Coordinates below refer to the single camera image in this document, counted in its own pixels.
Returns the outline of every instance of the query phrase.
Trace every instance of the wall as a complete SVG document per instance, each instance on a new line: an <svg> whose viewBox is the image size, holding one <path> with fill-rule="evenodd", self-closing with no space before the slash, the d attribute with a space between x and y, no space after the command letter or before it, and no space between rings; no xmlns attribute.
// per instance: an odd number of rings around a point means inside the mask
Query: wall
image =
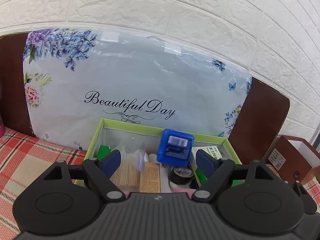
<svg viewBox="0 0 320 240"><path fill-rule="evenodd" d="M222 55L287 95L281 133L320 123L320 0L0 0L0 36L51 26L139 29Z"/></svg>

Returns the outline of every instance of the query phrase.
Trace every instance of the tape piece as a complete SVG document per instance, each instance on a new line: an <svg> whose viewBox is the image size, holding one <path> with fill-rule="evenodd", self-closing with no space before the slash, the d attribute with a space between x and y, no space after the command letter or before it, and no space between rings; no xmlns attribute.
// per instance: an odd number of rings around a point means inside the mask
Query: tape piece
<svg viewBox="0 0 320 240"><path fill-rule="evenodd" d="M120 33L104 31L101 36L102 41L118 42Z"/></svg>
<svg viewBox="0 0 320 240"><path fill-rule="evenodd" d="M179 46L166 43L164 45L164 53L181 56L181 48Z"/></svg>

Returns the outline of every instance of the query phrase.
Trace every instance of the decorative flourish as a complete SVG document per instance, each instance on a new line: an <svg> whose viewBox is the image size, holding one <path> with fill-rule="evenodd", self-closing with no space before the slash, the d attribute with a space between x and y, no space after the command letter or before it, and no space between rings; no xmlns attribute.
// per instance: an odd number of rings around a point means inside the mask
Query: decorative flourish
<svg viewBox="0 0 320 240"><path fill-rule="evenodd" d="M247 79L247 94L249 94L251 83L252 83L252 77Z"/></svg>
<svg viewBox="0 0 320 240"><path fill-rule="evenodd" d="M142 118L144 120L153 120L154 119L154 118L151 118L151 119L143 118L143 117L138 116L136 114L129 115L129 114L121 113L121 112L117 112L117 113L107 113L106 111L103 111L103 112L105 112L106 114L119 114L121 116L122 122L129 122L129 123L136 123L136 124L140 124L139 121L135 121L137 118Z"/></svg>
<svg viewBox="0 0 320 240"><path fill-rule="evenodd" d="M42 139L43 139L44 141L47 141L48 138L49 138L49 136L48 136L47 133L45 133L44 136L42 137Z"/></svg>
<svg viewBox="0 0 320 240"><path fill-rule="evenodd" d="M75 59L86 60L88 52L96 46L97 35L87 30L83 33L77 29L44 29L29 32L23 51L23 60L28 58L29 64L48 54L52 57L65 57L65 67L75 71Z"/></svg>
<svg viewBox="0 0 320 240"><path fill-rule="evenodd" d="M236 89L236 82L233 85L231 83L229 83L229 90L234 91L235 89Z"/></svg>
<svg viewBox="0 0 320 240"><path fill-rule="evenodd" d="M79 150L83 151L82 146L80 146L80 143L77 143L76 141L73 141L73 143L79 146Z"/></svg>
<svg viewBox="0 0 320 240"><path fill-rule="evenodd" d="M26 94L26 100L29 106L38 107L41 103L44 93L42 88L48 85L52 81L49 73L26 73L23 77L24 90Z"/></svg>
<svg viewBox="0 0 320 240"><path fill-rule="evenodd" d="M236 107L236 109L234 109L231 113L227 112L226 113L226 117L224 119L224 122L225 122L225 125L226 125L226 128L228 128L228 134L231 133L232 129L233 129L233 126L235 125L236 121L237 121L237 118L239 116L239 113L241 111L241 105L238 105Z"/></svg>
<svg viewBox="0 0 320 240"><path fill-rule="evenodd" d="M217 60L217 59L215 59L215 58L212 58L211 63L212 63L212 65L214 65L214 66L216 66L217 68L219 68L221 72L224 72L224 71L225 71L225 68L224 68L224 67L226 66L226 64L223 63L222 61L219 61L219 60Z"/></svg>

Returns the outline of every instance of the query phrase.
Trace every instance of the blue plastic case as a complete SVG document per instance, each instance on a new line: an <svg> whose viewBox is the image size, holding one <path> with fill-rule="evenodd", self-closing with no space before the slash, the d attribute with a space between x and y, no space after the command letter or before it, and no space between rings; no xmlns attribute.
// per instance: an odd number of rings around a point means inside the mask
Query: blue plastic case
<svg viewBox="0 0 320 240"><path fill-rule="evenodd" d="M158 162L186 168L193 140L191 134L164 129L157 154Z"/></svg>

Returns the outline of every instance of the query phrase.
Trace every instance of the plastic bag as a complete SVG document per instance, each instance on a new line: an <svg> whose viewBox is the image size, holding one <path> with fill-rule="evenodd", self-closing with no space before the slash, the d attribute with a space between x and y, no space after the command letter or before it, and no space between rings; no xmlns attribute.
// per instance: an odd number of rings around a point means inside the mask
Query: plastic bag
<svg viewBox="0 0 320 240"><path fill-rule="evenodd" d="M122 140L115 149L121 153L121 164L110 180L122 191L139 192L147 182L144 143L132 137Z"/></svg>

